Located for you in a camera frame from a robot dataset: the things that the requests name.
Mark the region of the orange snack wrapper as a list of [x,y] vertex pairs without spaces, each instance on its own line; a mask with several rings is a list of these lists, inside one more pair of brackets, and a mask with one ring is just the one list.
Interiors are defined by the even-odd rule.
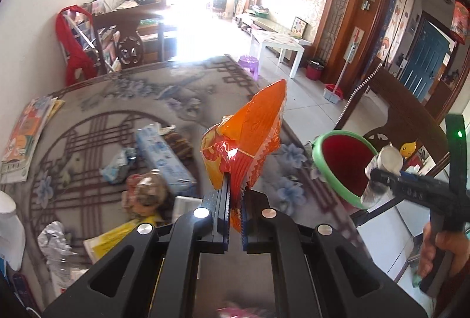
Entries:
[[225,116],[202,137],[200,152],[214,189],[222,186],[223,175],[230,174],[229,217],[241,231],[241,200],[254,186],[264,162],[281,147],[283,107],[287,81],[281,79],[256,93],[235,114]]

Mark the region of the pink snack wrapper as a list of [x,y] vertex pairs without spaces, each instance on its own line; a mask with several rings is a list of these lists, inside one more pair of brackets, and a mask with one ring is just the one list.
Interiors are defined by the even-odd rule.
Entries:
[[217,309],[219,318],[266,318],[271,313],[260,308],[241,308],[237,306],[228,306]]

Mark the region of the white paper cup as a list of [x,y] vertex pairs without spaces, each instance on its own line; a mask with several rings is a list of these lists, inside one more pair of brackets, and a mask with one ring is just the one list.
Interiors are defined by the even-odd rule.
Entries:
[[399,175],[403,166],[403,157],[401,153],[392,145],[386,145],[375,155],[367,164],[364,172],[368,183],[361,196],[361,204],[370,209],[375,206],[390,189],[384,183],[373,180],[372,171],[379,170],[394,175]]

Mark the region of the brown snack wrapper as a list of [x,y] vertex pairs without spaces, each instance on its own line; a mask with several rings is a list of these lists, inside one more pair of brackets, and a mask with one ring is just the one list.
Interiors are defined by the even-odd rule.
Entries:
[[156,215],[169,194],[167,182],[158,169],[130,175],[126,179],[126,187],[122,192],[122,207],[139,218]]

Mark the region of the light blue plastic wrapper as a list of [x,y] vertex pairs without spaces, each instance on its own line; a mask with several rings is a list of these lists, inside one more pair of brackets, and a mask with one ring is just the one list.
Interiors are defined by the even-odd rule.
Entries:
[[110,184],[120,184],[125,181],[137,158],[137,150],[133,147],[121,148],[111,162],[100,169],[104,180]]

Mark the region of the dark wooden chair near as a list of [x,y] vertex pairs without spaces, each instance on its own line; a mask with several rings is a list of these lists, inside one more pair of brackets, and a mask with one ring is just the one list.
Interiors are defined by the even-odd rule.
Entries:
[[379,65],[369,72],[367,85],[388,104],[387,121],[380,127],[366,132],[363,137],[376,151],[386,145],[401,148],[415,142],[427,150],[435,164],[428,172],[434,177],[449,164],[449,146],[446,135],[412,93]]

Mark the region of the dark wooden chair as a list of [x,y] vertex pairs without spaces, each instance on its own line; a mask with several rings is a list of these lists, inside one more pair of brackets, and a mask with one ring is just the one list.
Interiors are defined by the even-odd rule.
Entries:
[[95,34],[95,45],[99,62],[99,74],[114,72],[112,64],[107,64],[104,57],[104,48],[100,38],[100,30],[111,30],[120,33],[115,46],[115,52],[120,63],[124,66],[137,67],[144,63],[146,49],[138,32],[143,20],[157,21],[157,58],[164,59],[164,24],[161,11],[167,6],[163,2],[139,5],[133,8],[117,9],[98,16],[92,16],[92,26]]
[[388,104],[387,121],[380,127],[366,132],[363,137],[376,151],[386,145],[401,148],[415,142],[427,150],[435,164],[428,172],[434,177],[449,164],[449,146],[446,135],[412,93],[379,65],[369,72],[367,85]]

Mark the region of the yellow carton box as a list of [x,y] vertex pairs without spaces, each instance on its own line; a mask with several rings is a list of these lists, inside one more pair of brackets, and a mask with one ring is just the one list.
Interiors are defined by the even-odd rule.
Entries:
[[133,231],[141,223],[150,223],[154,227],[163,225],[165,222],[159,214],[130,221],[99,236],[92,237],[83,242],[84,248],[93,264],[98,262],[107,252],[116,246],[126,235]]

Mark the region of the floral grey tablecloth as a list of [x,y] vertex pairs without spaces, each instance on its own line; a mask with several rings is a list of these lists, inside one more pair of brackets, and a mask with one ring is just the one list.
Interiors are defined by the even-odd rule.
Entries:
[[[72,239],[76,259],[87,266],[84,240],[101,235],[127,220],[121,207],[123,187],[105,182],[100,169],[134,134],[153,122],[173,125],[192,146],[185,161],[196,180],[195,195],[211,191],[200,143],[207,129],[237,112],[259,89],[284,77],[265,63],[254,81],[227,57],[203,63],[157,63],[95,78],[63,89],[63,107],[41,134],[29,177],[6,187],[26,230],[21,273],[33,298],[44,309],[56,296],[37,236],[53,221],[62,222]],[[281,148],[270,155],[256,189],[278,210],[302,225],[326,222],[356,246],[363,242],[350,210],[328,185],[311,177],[311,158],[303,145],[332,128],[323,112],[322,88],[303,90],[303,75],[287,81]]]

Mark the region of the red dustpan with broom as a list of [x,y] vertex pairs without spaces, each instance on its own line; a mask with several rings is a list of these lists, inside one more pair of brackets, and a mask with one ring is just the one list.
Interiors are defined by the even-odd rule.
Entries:
[[335,84],[326,84],[323,89],[323,97],[332,104],[338,104],[343,99],[343,92],[340,89],[340,83],[343,79],[344,74],[346,73],[347,67],[351,61],[352,52],[347,56],[347,60],[343,65],[342,71],[339,75],[338,80]]

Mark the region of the blue entrance door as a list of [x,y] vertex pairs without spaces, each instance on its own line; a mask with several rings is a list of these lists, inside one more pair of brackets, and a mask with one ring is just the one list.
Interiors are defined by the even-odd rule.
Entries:
[[449,52],[448,36],[426,20],[399,82],[423,101]]

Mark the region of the crumpled silver foil wrapper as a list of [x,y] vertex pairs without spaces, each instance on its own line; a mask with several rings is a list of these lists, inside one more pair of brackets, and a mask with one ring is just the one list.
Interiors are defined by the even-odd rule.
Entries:
[[49,269],[59,277],[68,277],[76,252],[69,244],[64,225],[59,221],[48,224],[37,236],[37,245]]

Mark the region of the white coffee table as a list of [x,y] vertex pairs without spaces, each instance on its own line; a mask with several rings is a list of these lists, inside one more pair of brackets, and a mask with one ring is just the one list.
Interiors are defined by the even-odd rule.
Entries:
[[262,30],[252,30],[251,42],[258,42],[261,47],[260,55],[258,58],[259,67],[262,67],[264,59],[264,49],[267,47],[277,48],[281,51],[279,62],[283,61],[286,51],[296,52],[296,57],[292,63],[291,70],[289,72],[289,78],[294,78],[300,67],[301,60],[303,58],[304,47],[298,42],[297,39],[273,32],[273,31],[262,31]]

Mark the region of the stack of magazines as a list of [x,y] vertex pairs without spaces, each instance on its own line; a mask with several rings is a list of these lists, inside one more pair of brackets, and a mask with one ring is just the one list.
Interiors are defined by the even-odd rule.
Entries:
[[42,96],[26,105],[1,157],[1,184],[26,182],[42,131],[64,103],[52,96]]

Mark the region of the red fabric bag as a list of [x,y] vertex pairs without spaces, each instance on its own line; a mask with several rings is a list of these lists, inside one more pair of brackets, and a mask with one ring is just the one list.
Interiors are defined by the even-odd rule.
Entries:
[[97,76],[97,70],[94,66],[93,60],[87,56],[81,45],[74,38],[65,17],[62,15],[63,11],[68,10],[83,14],[87,16],[89,20],[92,19],[92,15],[78,5],[72,5],[61,9],[56,17],[55,31],[57,39],[69,55],[65,73],[65,83],[67,86],[72,86],[77,83],[75,74],[78,69],[82,70],[82,74],[85,79],[95,78]]

